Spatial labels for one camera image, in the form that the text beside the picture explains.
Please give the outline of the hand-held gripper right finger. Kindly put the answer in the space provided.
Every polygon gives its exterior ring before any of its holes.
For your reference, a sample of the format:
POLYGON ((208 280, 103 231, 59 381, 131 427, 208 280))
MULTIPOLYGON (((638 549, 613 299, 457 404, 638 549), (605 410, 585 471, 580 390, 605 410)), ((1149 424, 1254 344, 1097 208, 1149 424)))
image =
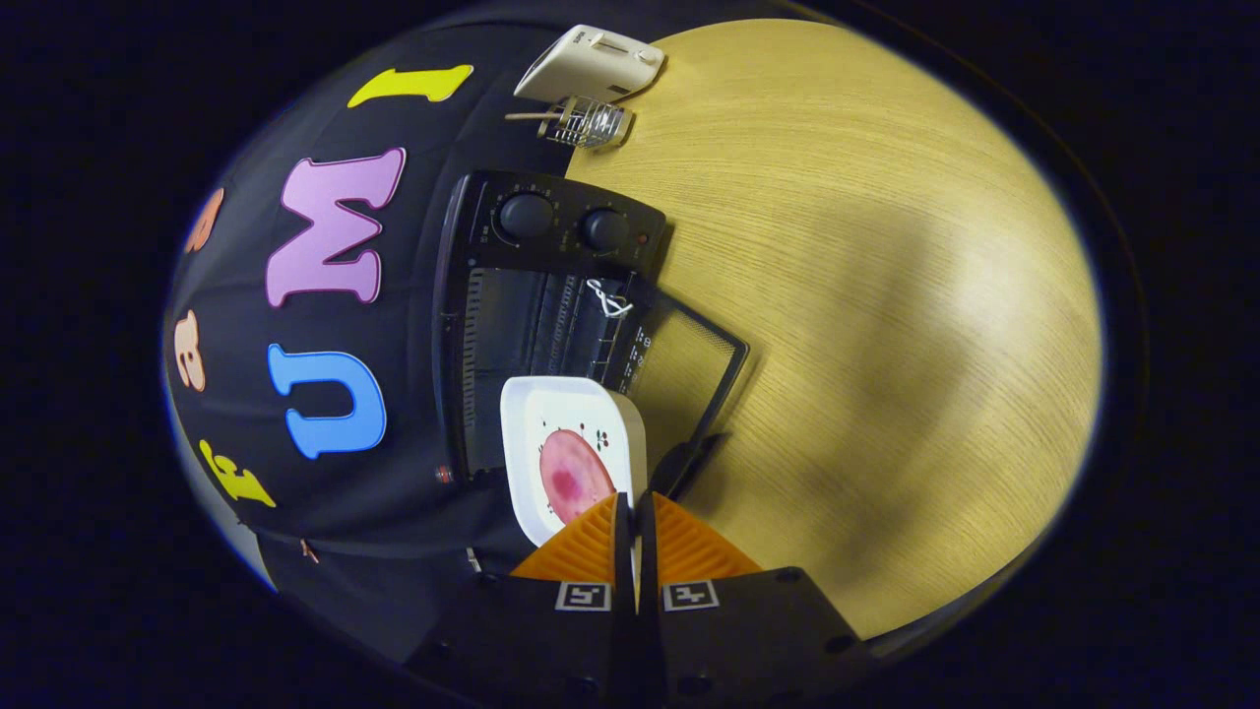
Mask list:
POLYGON ((660 492, 638 504, 649 708, 820 708, 872 654, 799 565, 764 568, 660 492))

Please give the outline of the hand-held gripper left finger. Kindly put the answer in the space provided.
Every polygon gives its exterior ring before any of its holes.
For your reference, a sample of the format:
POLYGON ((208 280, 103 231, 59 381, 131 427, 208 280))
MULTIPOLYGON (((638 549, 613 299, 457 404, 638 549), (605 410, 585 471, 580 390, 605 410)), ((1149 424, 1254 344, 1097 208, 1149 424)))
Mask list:
POLYGON ((627 497, 615 492, 510 573, 480 573, 404 662, 480 708, 634 708, 639 633, 627 497))

